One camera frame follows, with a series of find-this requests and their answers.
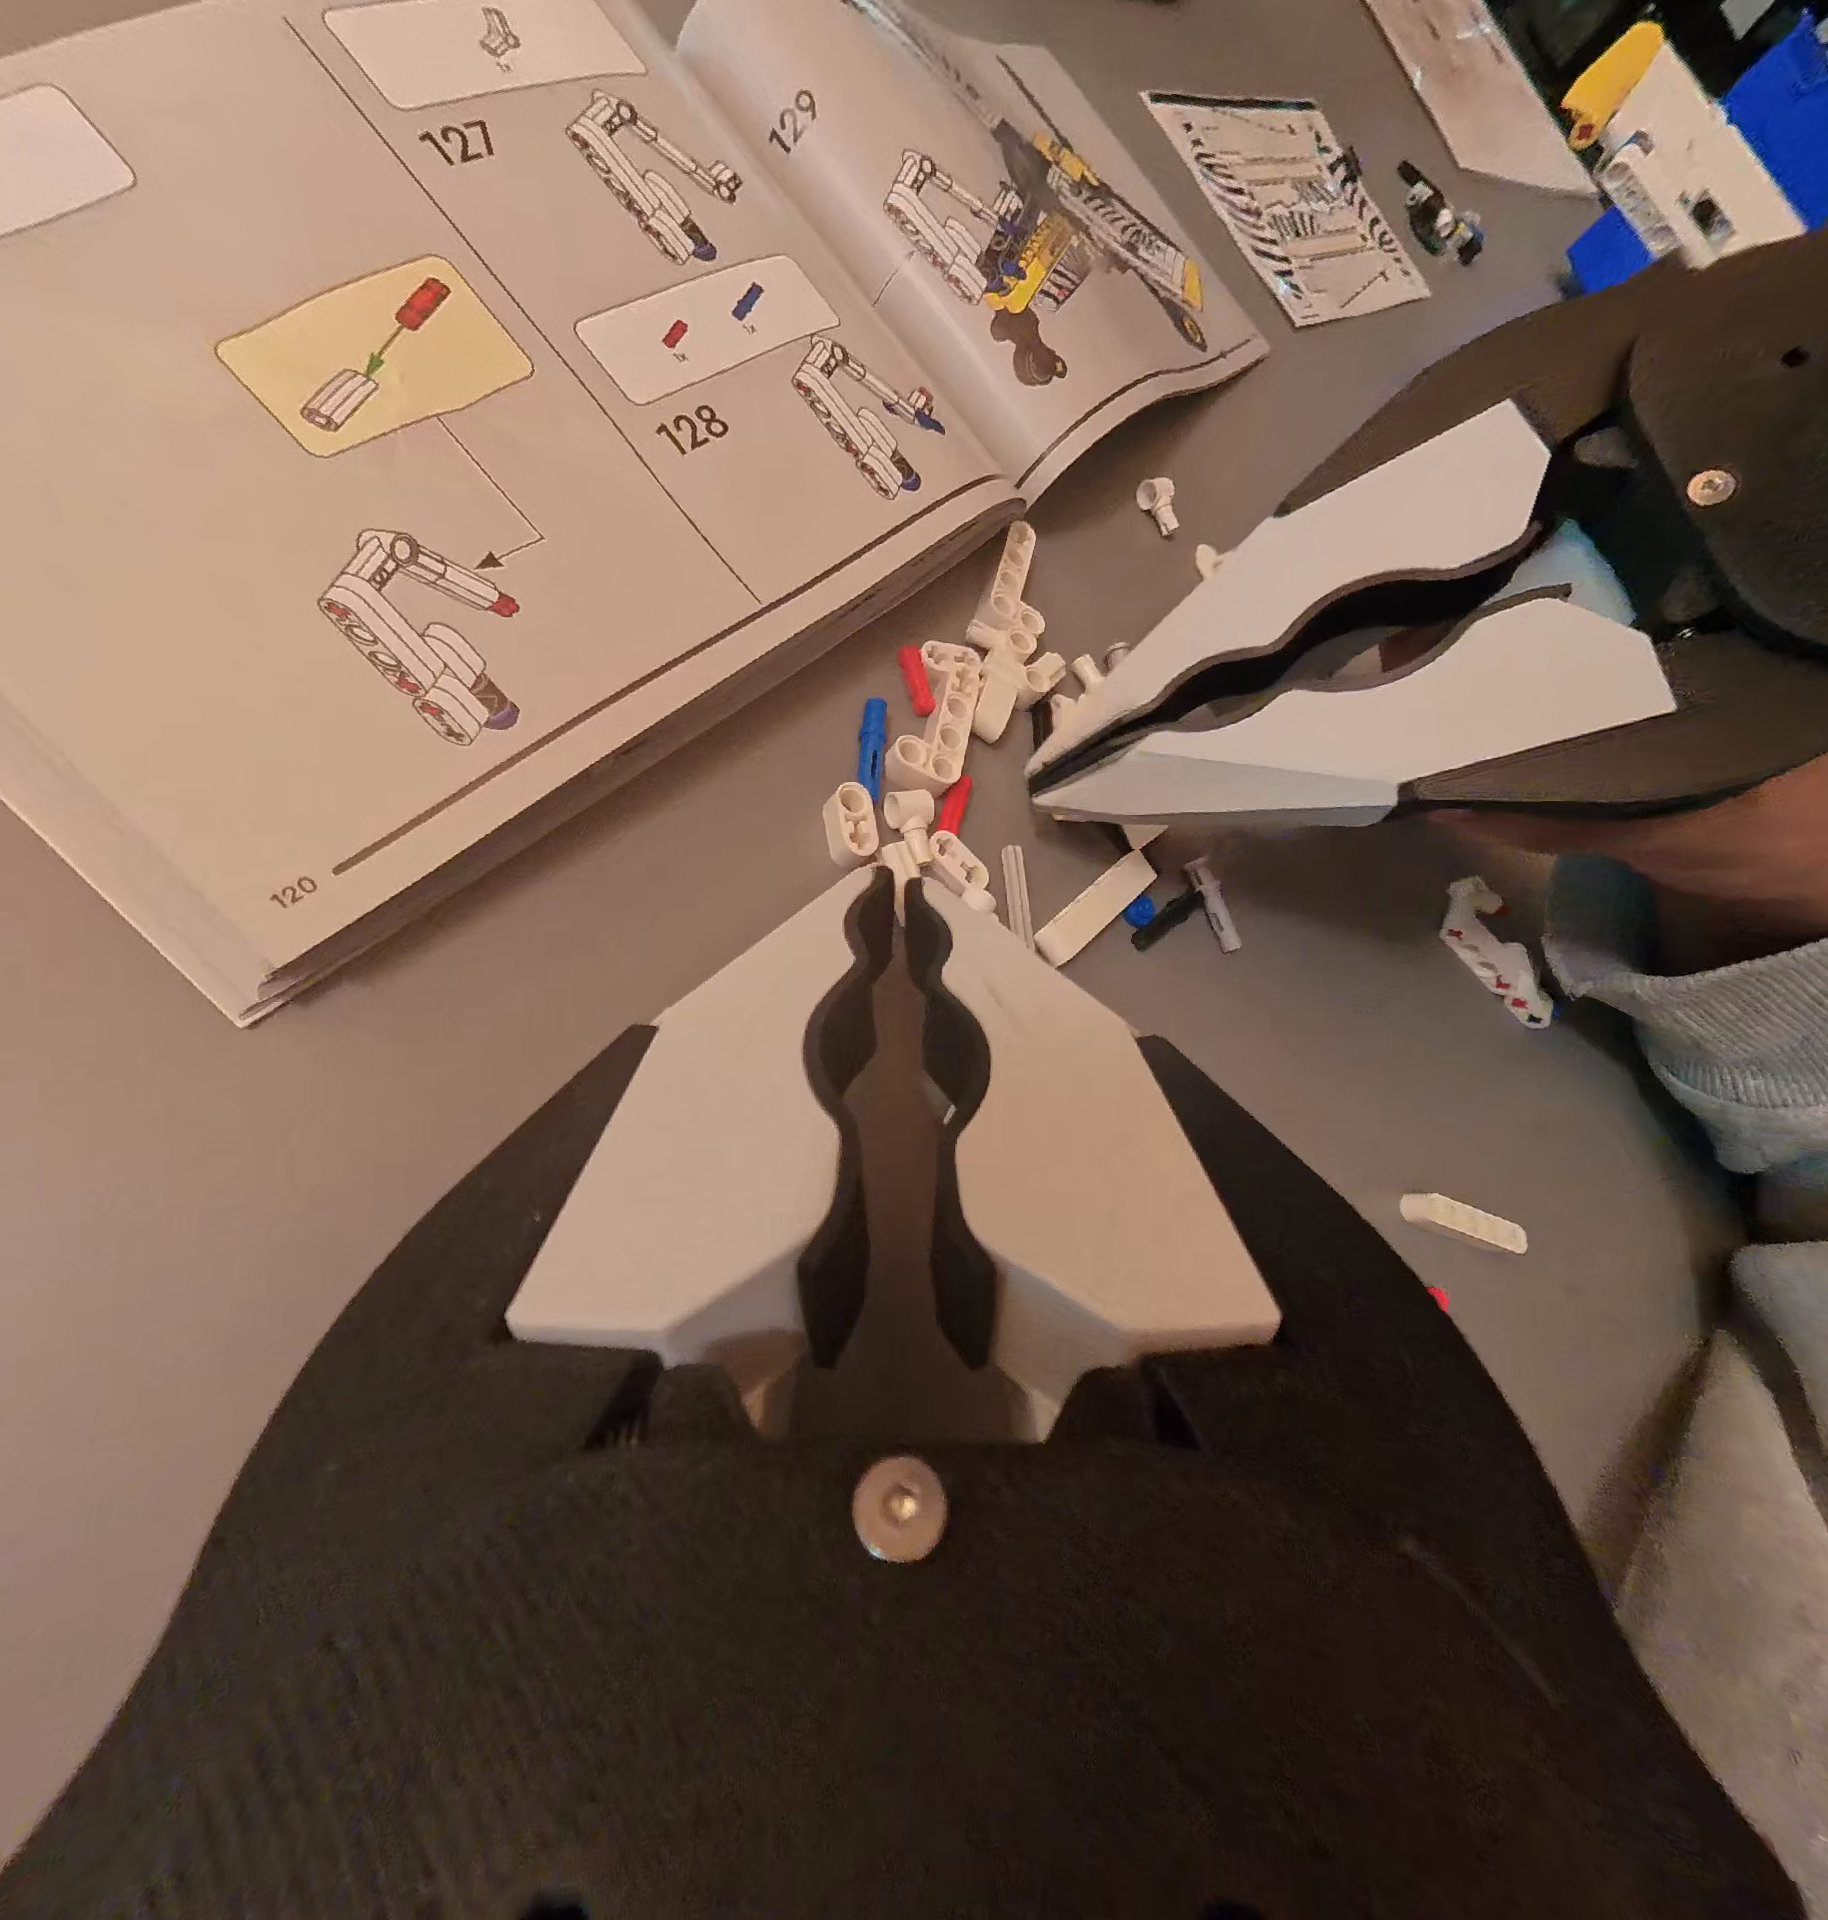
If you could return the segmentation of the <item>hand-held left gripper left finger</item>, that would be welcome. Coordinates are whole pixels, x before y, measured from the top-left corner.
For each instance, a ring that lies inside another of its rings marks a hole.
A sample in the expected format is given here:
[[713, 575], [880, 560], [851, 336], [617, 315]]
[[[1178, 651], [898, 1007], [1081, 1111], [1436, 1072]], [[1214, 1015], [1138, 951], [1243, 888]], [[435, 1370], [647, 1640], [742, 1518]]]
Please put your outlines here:
[[733, 1380], [759, 1431], [828, 1367], [867, 1277], [846, 1095], [876, 1051], [895, 885], [863, 868], [667, 1007], [506, 1311], [526, 1341]]

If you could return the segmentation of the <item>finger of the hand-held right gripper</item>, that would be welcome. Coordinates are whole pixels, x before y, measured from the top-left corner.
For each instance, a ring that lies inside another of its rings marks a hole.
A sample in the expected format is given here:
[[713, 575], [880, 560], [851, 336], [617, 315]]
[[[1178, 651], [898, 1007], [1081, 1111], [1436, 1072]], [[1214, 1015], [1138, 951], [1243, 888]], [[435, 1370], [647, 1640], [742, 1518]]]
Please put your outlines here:
[[1416, 780], [1674, 709], [1647, 636], [1552, 586], [1483, 606], [1402, 676], [1282, 691], [1224, 727], [1146, 736], [1050, 780], [1033, 806], [1071, 823], [1372, 826]]
[[1189, 592], [1026, 763], [1062, 783], [1212, 702], [1274, 691], [1290, 662], [1382, 603], [1470, 604], [1537, 530], [1555, 455], [1508, 402], [1270, 517]]

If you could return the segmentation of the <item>white five-hole lego beam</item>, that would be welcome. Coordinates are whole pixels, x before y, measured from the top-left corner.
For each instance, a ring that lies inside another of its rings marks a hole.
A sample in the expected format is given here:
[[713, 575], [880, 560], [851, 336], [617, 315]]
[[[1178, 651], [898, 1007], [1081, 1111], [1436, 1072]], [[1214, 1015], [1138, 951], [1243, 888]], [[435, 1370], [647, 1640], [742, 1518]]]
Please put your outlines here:
[[1404, 1191], [1399, 1196], [1399, 1218], [1408, 1226], [1445, 1234], [1468, 1246], [1479, 1246], [1490, 1252], [1501, 1252], [1516, 1259], [1527, 1252], [1525, 1229], [1441, 1191]]

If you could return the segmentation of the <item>blue plastic bin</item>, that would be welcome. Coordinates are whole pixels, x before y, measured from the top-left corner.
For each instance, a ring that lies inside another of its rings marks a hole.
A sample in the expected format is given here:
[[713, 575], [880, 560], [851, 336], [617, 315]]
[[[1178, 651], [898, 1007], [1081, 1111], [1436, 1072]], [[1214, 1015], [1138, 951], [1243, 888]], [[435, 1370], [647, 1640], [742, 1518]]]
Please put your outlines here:
[[[1665, 31], [1672, 49], [1688, 65], [1703, 92], [1761, 156], [1807, 232], [1828, 225], [1828, 42], [1813, 14], [1803, 4], [1760, 4], [1751, 25], [1737, 29], [1727, 4], [1645, 4], [1631, 25], [1598, 34], [1595, 61], [1643, 19]], [[1595, 179], [1597, 156], [1576, 156]], [[1603, 291], [1660, 262], [1685, 266], [1674, 255], [1650, 258], [1600, 188], [1598, 198], [1603, 213], [1566, 253], [1571, 295]]]

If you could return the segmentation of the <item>zebra striped sticker sheet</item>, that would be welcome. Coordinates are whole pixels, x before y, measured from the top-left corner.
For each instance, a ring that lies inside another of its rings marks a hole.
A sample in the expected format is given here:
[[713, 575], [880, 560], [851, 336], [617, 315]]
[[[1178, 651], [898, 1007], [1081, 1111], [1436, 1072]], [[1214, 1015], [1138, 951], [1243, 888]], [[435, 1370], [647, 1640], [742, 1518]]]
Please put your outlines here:
[[1428, 301], [1426, 280], [1311, 101], [1146, 91], [1142, 106], [1290, 325]]

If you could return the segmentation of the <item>white lego arm assembly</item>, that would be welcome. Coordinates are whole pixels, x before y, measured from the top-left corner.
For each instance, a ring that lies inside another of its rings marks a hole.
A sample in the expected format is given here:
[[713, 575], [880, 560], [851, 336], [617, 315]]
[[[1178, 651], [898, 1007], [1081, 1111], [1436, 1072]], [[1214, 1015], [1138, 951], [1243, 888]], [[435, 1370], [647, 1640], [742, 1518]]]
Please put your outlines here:
[[1449, 885], [1437, 940], [1511, 1019], [1525, 1030], [1546, 1031], [1555, 1020], [1554, 998], [1529, 949], [1520, 942], [1503, 942], [1490, 923], [1503, 915], [1503, 901], [1481, 877], [1460, 877]]

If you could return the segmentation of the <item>yellow white lego airplane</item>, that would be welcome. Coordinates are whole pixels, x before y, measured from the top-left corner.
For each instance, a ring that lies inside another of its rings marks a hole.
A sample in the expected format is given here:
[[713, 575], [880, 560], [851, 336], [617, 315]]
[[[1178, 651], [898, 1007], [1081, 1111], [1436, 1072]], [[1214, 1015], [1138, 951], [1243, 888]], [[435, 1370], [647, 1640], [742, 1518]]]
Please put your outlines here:
[[1558, 101], [1569, 146], [1591, 152], [1600, 194], [1653, 260], [1701, 270], [1807, 232], [1807, 223], [1672, 49], [1643, 19], [1585, 65]]

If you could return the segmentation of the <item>pile of lego pieces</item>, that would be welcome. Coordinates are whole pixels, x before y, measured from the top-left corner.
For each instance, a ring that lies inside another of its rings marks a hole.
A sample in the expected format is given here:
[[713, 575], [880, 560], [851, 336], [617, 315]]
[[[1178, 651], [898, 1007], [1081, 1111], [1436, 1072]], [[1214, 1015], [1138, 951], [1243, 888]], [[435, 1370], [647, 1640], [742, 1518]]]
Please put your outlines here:
[[1123, 828], [1124, 851], [1071, 903], [1045, 921], [1030, 913], [1024, 851], [1000, 851], [1000, 881], [961, 839], [972, 801], [969, 756], [996, 747], [1020, 720], [1038, 742], [1078, 716], [1081, 700], [1101, 687], [1089, 658], [1065, 661], [1045, 650], [1045, 618], [1026, 601], [1036, 550], [1033, 526], [1005, 530], [988, 589], [961, 641], [924, 641], [899, 650], [899, 668], [918, 734], [888, 734], [882, 700], [866, 702], [857, 728], [854, 777], [822, 803], [825, 845], [835, 868], [882, 867], [898, 888], [937, 881], [961, 905], [993, 912], [1036, 958], [1062, 966], [1112, 926], [1124, 926], [1136, 949], [1153, 948], [1168, 930], [1206, 920], [1222, 951], [1241, 949], [1219, 878], [1206, 859], [1184, 861], [1177, 891], [1156, 901], [1156, 875], [1146, 857], [1161, 828]]

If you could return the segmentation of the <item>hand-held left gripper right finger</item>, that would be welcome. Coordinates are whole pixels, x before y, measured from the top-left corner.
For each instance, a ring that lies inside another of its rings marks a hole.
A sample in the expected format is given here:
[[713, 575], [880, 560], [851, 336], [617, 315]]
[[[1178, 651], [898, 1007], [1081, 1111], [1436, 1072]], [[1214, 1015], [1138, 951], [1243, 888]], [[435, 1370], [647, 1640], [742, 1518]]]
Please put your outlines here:
[[1138, 1034], [938, 885], [906, 888], [902, 948], [943, 1105], [934, 1307], [1021, 1436], [1097, 1370], [1270, 1341], [1282, 1310]]

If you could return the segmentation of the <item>person's right forearm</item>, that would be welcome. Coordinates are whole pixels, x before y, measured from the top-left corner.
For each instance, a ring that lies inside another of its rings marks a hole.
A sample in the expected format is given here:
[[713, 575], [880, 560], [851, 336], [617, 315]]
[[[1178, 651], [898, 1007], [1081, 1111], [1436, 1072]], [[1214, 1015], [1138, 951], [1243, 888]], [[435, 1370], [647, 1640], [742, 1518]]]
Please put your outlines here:
[[1828, 1187], [1828, 935], [1765, 958], [1659, 973], [1650, 888], [1598, 857], [1555, 863], [1542, 948], [1572, 998], [1622, 1015], [1720, 1163]]

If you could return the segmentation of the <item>lego instruction booklet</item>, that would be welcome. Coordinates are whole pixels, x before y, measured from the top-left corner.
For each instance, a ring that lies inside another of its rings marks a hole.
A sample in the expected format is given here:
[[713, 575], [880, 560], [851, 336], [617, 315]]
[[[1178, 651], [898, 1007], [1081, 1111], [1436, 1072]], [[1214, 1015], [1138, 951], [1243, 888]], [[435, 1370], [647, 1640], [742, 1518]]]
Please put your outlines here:
[[924, 4], [185, 4], [0, 59], [0, 800], [229, 1023], [1261, 329]]

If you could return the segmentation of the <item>small black and blue assembly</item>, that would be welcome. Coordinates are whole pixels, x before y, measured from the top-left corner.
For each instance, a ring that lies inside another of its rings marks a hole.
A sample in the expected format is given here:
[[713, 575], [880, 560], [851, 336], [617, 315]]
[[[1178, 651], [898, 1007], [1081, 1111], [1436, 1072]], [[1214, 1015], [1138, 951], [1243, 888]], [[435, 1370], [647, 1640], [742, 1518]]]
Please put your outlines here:
[[1479, 217], [1457, 209], [1412, 161], [1396, 161], [1396, 179], [1404, 187], [1408, 230], [1416, 245], [1431, 258], [1470, 269], [1483, 253]]

